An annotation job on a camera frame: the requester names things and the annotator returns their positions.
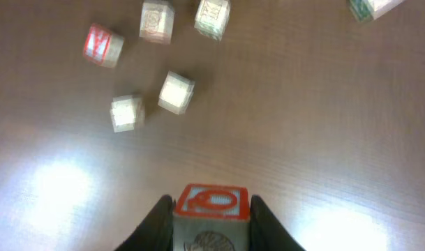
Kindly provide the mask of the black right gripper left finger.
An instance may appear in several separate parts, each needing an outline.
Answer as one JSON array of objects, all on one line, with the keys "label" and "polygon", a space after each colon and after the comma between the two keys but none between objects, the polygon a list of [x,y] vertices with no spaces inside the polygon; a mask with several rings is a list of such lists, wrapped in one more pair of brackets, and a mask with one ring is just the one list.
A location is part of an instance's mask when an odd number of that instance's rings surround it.
[{"label": "black right gripper left finger", "polygon": [[173,198],[163,195],[132,234],[114,251],[173,251],[173,210]]}]

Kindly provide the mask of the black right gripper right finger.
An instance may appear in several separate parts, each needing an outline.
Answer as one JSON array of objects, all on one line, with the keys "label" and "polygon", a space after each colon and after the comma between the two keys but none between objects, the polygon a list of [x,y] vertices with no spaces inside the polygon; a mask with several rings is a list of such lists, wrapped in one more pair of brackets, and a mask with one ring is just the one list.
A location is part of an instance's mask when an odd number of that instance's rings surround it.
[{"label": "black right gripper right finger", "polygon": [[250,251],[305,251],[259,195],[251,197]]}]

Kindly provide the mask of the wooden block blue side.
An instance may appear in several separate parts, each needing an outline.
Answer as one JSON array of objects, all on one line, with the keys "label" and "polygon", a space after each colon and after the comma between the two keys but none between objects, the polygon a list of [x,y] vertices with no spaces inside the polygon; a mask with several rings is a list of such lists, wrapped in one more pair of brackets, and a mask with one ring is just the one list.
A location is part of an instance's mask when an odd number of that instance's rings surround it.
[{"label": "wooden block blue side", "polygon": [[248,190],[190,183],[173,210],[173,249],[248,251]]}]

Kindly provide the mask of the wooden block yellow side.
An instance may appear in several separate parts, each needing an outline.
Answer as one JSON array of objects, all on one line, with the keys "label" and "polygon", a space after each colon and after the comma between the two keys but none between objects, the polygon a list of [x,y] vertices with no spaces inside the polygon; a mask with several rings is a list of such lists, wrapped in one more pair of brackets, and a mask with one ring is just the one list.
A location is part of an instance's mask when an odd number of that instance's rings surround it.
[{"label": "wooden block yellow side", "polygon": [[183,114],[193,95],[195,81],[169,71],[158,98],[158,105],[174,114]]}]

